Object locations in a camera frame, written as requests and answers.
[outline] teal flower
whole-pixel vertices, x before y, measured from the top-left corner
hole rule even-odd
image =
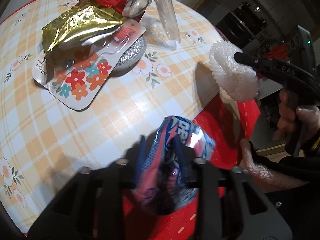
[[[64,96],[67,98],[69,96],[69,92],[71,91],[71,86],[68,86],[67,84],[63,84],[62,89],[59,93],[59,95],[62,97]]]
[[[88,75],[89,78],[92,78],[94,75],[98,75],[100,73],[97,68],[97,65],[93,65],[92,67],[87,67],[85,71],[89,73]]]

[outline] gold plastic bag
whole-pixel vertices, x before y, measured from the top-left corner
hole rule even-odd
[[[85,41],[101,33],[114,32],[126,18],[113,8],[86,5],[73,8],[42,28],[42,45],[47,56],[62,43]]]

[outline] floral pattern tablecloth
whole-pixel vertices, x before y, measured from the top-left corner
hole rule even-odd
[[[152,3],[141,21],[147,28],[145,55],[128,73],[111,74],[88,109],[69,109],[35,84],[31,66],[42,27],[76,2],[36,0],[0,25],[0,200],[23,232],[80,167],[105,167],[140,134],[159,128],[165,116],[193,119],[219,91],[208,68],[219,33],[173,1],[181,44],[170,51]],[[86,59],[88,53],[75,57]]]

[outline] hand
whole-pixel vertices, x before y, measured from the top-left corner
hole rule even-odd
[[[273,134],[273,140],[284,138],[287,133],[293,133],[296,129],[295,119],[308,125],[308,131],[304,142],[311,139],[320,128],[320,111],[316,106],[298,106],[296,111],[289,108],[289,95],[286,89],[280,91],[279,113],[281,118],[278,121],[278,130]]]

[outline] crumpled snack bag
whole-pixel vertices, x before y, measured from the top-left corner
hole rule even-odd
[[[183,154],[176,154],[171,143],[176,135],[184,145],[194,148],[197,157],[206,160],[210,160],[215,147],[214,140],[190,120],[179,116],[164,119],[144,160],[144,153],[140,153],[137,187],[132,191],[142,208],[152,214],[170,214],[190,203],[198,191],[186,188],[182,179],[181,171],[187,167]]]

